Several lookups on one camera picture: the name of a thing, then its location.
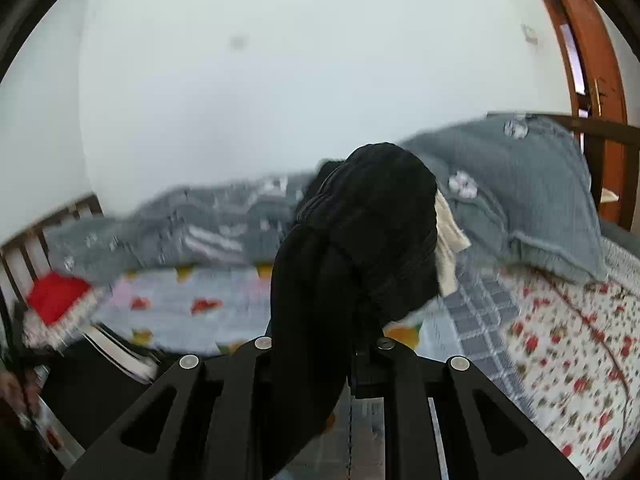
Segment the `bed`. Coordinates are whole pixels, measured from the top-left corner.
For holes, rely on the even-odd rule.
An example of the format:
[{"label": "bed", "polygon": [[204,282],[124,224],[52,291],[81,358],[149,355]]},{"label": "bed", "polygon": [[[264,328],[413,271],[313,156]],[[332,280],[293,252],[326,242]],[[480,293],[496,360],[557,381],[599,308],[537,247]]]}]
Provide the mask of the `bed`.
[{"label": "bed", "polygon": [[[638,150],[640,149],[638,133],[640,130],[631,126],[593,119],[577,119],[555,114],[548,115],[548,117],[576,134],[584,134],[584,156],[591,173],[591,194],[595,203],[600,203],[602,195],[604,143],[613,141],[625,145],[625,173],[620,192],[619,226],[607,222],[602,222],[601,226],[603,234],[614,242],[610,247],[609,256],[614,260],[620,254],[625,258],[627,257],[625,255],[631,258],[631,260],[624,260],[622,263],[616,260],[610,264],[612,266],[622,265],[624,269],[635,268],[633,266],[636,263],[633,261],[633,257],[640,257],[640,240],[625,230],[631,226],[635,209],[639,173]],[[299,191],[298,189],[294,192],[297,198]],[[23,303],[27,289],[25,286],[20,286],[20,280],[15,277],[19,272],[15,265],[16,258],[21,260],[19,265],[23,266],[22,274],[35,281],[47,270],[46,263],[49,261],[49,247],[44,231],[50,226],[60,224],[65,219],[72,221],[89,214],[100,216],[101,213],[97,196],[91,195],[61,208],[58,212],[30,226],[6,242],[0,248],[0,262],[15,298]],[[625,251],[623,253],[616,252],[618,247],[624,248]],[[39,259],[36,258],[36,253],[40,255]],[[221,272],[225,273],[222,278],[220,277]],[[584,358],[587,355],[574,356],[574,354],[586,351],[587,346],[591,351],[592,345],[599,347],[603,355],[607,354],[614,362],[618,362],[619,360],[612,356],[611,348],[614,340],[615,344],[620,346],[620,348],[616,347],[616,354],[621,352],[622,356],[628,357],[633,353],[636,340],[633,338],[633,333],[628,334],[629,327],[618,327],[614,330],[611,324],[599,325],[603,320],[608,319],[607,309],[615,303],[613,324],[629,318],[628,322],[635,326],[636,321],[633,316],[636,310],[635,299],[640,296],[640,292],[636,293],[635,290],[636,288],[640,289],[640,280],[637,280],[635,275],[625,276],[624,274],[622,272],[617,276],[619,280],[599,283],[591,288],[583,288],[556,280],[553,276],[536,270],[504,269],[501,272],[500,283],[508,288],[516,298],[518,311],[508,312],[508,306],[503,307],[497,300],[493,302],[492,308],[497,312],[498,321],[487,322],[481,330],[481,332],[484,331],[483,338],[488,341],[491,347],[488,352],[485,351],[485,348],[476,350],[472,348],[473,330],[479,329],[477,325],[466,330],[465,333],[469,337],[459,338],[462,342],[458,341],[462,345],[463,352],[471,357],[476,365],[496,384],[499,383],[500,389],[508,394],[521,410],[530,416],[535,414],[539,428],[570,460],[577,455],[597,453],[597,456],[588,456],[587,462],[594,463],[597,460],[605,463],[608,460],[609,468],[606,470],[608,478],[615,480],[635,478],[640,472],[640,440],[637,438],[640,415],[635,405],[633,409],[627,410],[630,396],[635,395],[635,390],[638,388],[637,384],[633,387],[630,386],[634,383],[634,376],[638,372],[634,366],[625,368],[616,364],[611,367],[601,363],[601,368],[593,370],[592,374],[582,371],[578,373],[574,370],[576,367],[585,366]],[[111,332],[110,335],[121,344],[133,349],[142,357],[153,358],[160,363],[158,372],[161,372],[162,367],[171,364],[175,358],[181,355],[180,352],[167,351],[167,347],[173,346],[175,349],[180,348],[181,344],[194,344],[193,341],[181,343],[179,338],[176,342],[175,338],[172,338],[175,334],[172,332],[171,326],[176,323],[185,324],[191,319],[193,327],[189,332],[196,333],[198,327],[202,325],[201,320],[205,319],[204,317],[198,318],[200,313],[208,313],[209,319],[213,320],[212,326],[206,328],[205,333],[210,332],[221,323],[227,323],[227,325],[224,325],[225,330],[222,330],[212,340],[188,348],[198,354],[212,355],[232,352],[243,342],[264,333],[268,323],[269,276],[268,262],[240,270],[220,271],[181,267],[127,273],[111,283],[110,290],[104,294],[104,298],[102,293],[92,297],[90,305],[79,318],[85,320],[91,317],[93,322],[100,322],[108,332]],[[474,287],[482,286],[489,296],[496,297],[496,295],[492,295],[492,287],[494,286],[492,280],[487,281],[475,275],[469,276],[468,282],[464,281],[464,278],[461,279],[460,276],[459,280],[462,290],[471,290]],[[182,306],[184,313],[181,314],[181,317],[172,319],[167,326],[156,324],[150,326],[155,321],[146,320],[145,316],[148,316],[149,306],[155,303],[168,304],[162,302],[163,298],[172,297],[175,290],[173,284],[187,282],[190,284],[190,288],[182,296],[175,296],[172,300],[173,303],[169,302],[173,305],[172,312],[175,310],[175,304]],[[583,308],[583,305],[587,303],[590,306],[589,310]],[[0,307],[2,307],[5,326],[12,326],[11,330],[15,333],[14,341],[17,343],[17,351],[26,352],[23,347],[24,341],[28,346],[36,336],[33,330],[26,335],[24,321],[29,316],[33,317],[33,313],[18,309],[9,316],[4,304],[4,297],[2,297]],[[210,317],[222,316],[223,309],[220,308],[222,304],[233,304],[241,308],[234,314],[235,317],[226,316],[224,319]],[[92,309],[98,306],[100,309],[94,312]],[[166,317],[169,314],[171,313],[167,311],[161,317]],[[428,344],[431,339],[430,322],[435,320],[433,322],[437,324],[438,320],[433,309],[425,316],[427,317],[420,318],[419,321],[415,316],[401,320],[387,327],[386,333],[410,346],[418,354],[433,358],[434,349],[425,348],[424,345]],[[465,312],[459,317],[454,317],[454,322],[460,327],[463,321],[471,317],[481,318],[482,316],[479,316],[477,312],[471,314]],[[146,320],[142,323],[145,325],[142,328],[140,328],[140,319]],[[254,323],[247,325],[248,320],[253,320]],[[73,330],[76,328],[76,322],[79,321],[79,319],[69,321],[73,325],[71,327]],[[226,330],[229,327],[235,327],[235,329]],[[233,333],[232,337],[225,339],[225,332]],[[64,335],[57,334],[55,337],[64,339]],[[57,450],[59,458],[62,461],[66,460],[67,464],[65,465],[70,465],[74,459],[73,449],[67,448],[72,448],[77,444],[81,450],[82,447],[90,445],[146,389],[144,381],[123,380],[120,370],[106,361],[98,361],[100,364],[96,367],[97,361],[95,361],[95,356],[91,354],[88,343],[85,340],[82,340],[81,343],[84,348],[76,352],[73,359],[66,359],[63,360],[64,364],[52,366],[52,373],[47,379],[42,393],[43,405],[46,410],[49,410],[51,420],[54,420],[58,425],[59,429],[56,430],[58,436],[62,440],[67,439],[74,443],[63,449],[64,452],[68,451],[69,456],[64,456],[64,452],[60,453],[60,450]],[[547,350],[547,354],[541,354],[540,349],[545,344],[548,345],[550,351]],[[567,352],[574,354],[569,358],[566,355]],[[501,362],[501,355],[508,357],[510,361],[508,365]],[[89,368],[94,369],[92,373],[85,373]],[[78,376],[84,376],[82,384],[77,382]],[[83,420],[78,421],[76,416],[71,415],[73,410],[68,402],[70,388],[72,391],[75,389],[76,391],[89,392],[89,395],[93,388],[95,396],[93,400],[101,399],[101,395],[103,396],[104,393],[96,392],[94,384],[100,383],[100,381],[104,384],[107,376],[109,384],[112,386],[118,384],[119,395],[110,396],[108,402],[106,400],[94,402],[92,408],[87,406],[83,412]],[[576,397],[588,396],[594,406],[593,409],[598,409],[598,413],[590,413],[589,410],[585,410],[587,402],[582,402],[580,408],[576,408],[571,404],[571,399],[565,399],[564,405],[559,406],[554,402],[554,395],[563,395],[561,391],[563,385],[566,388],[572,388]],[[562,424],[558,423],[558,410],[564,412],[562,417],[566,417],[566,422]],[[381,423],[379,418],[376,418],[379,411],[379,407],[374,404],[362,407],[362,413],[366,413],[364,426],[369,433],[372,432],[372,428],[380,430]],[[344,418],[338,416],[336,435],[340,433],[340,424],[343,423]],[[613,432],[607,433],[607,430],[614,425],[621,428],[619,438],[613,438]],[[586,431],[586,428],[591,426],[594,427],[594,430]],[[594,433],[594,435],[582,438],[582,434],[587,433]],[[335,441],[332,441],[330,436],[323,438],[325,447],[329,442],[333,446],[343,444],[337,436]],[[576,443],[584,443],[584,447],[580,448]],[[314,460],[316,460],[321,454],[321,450],[318,449],[321,444],[316,442],[311,446],[316,447],[305,450],[300,461],[308,461],[310,456],[315,457]],[[619,447],[620,455],[623,454],[623,456],[621,460],[615,459],[614,468],[612,466],[612,460],[614,460],[612,450],[616,446]],[[609,458],[602,460],[605,454]],[[600,472],[603,471],[601,467],[594,466],[588,469],[581,467],[580,470],[587,478],[602,478],[600,476]]]}]

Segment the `triangular cutout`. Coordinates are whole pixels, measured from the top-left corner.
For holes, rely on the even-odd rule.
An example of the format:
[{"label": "triangular cutout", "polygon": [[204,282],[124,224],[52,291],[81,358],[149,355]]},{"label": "triangular cutout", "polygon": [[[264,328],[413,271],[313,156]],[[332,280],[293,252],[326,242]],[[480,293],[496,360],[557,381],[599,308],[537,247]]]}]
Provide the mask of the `triangular cutout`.
[{"label": "triangular cutout", "polygon": [[122,433],[120,441],[145,453],[155,453],[176,393],[173,386],[165,388]]},{"label": "triangular cutout", "polygon": [[527,437],[482,390],[474,390],[474,400],[484,425],[492,453],[500,456],[527,445]]}]

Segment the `wooden door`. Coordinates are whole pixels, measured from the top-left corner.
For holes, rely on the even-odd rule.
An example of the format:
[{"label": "wooden door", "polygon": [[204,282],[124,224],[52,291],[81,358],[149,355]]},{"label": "wooden door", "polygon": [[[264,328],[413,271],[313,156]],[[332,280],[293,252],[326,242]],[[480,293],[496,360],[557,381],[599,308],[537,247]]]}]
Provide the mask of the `wooden door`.
[{"label": "wooden door", "polygon": [[[573,29],[582,58],[590,116],[626,124],[626,105],[618,60],[609,33],[593,0],[561,0]],[[600,152],[602,144],[585,145],[585,152]],[[602,185],[620,196],[618,202],[601,204],[603,218],[631,228],[633,211],[620,211],[625,193],[636,193],[636,184],[623,181],[625,149],[616,142],[604,142]]]}]

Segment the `black garment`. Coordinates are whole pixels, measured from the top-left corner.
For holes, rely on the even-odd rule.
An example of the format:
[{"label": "black garment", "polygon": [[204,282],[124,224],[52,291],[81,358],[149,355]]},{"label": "black garment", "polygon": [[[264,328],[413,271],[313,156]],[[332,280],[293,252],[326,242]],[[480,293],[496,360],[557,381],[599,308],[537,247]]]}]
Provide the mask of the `black garment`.
[{"label": "black garment", "polygon": [[329,164],[273,266],[277,433],[266,442],[267,478],[324,428],[349,370],[354,313],[383,326],[438,293],[431,172],[393,144],[367,145]]}]

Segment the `pillow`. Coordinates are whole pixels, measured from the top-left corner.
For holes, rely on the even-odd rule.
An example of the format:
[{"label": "pillow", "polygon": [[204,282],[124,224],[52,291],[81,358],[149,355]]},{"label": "pillow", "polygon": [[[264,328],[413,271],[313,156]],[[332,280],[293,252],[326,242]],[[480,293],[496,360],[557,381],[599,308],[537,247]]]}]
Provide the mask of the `pillow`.
[{"label": "pillow", "polygon": [[42,322],[49,326],[90,288],[89,283],[79,278],[50,272],[33,283],[33,288],[27,296],[27,304],[38,313]]},{"label": "pillow", "polygon": [[591,177],[574,137],[542,117],[492,116],[400,144],[436,175],[456,223],[500,263],[572,282],[606,277]]}]

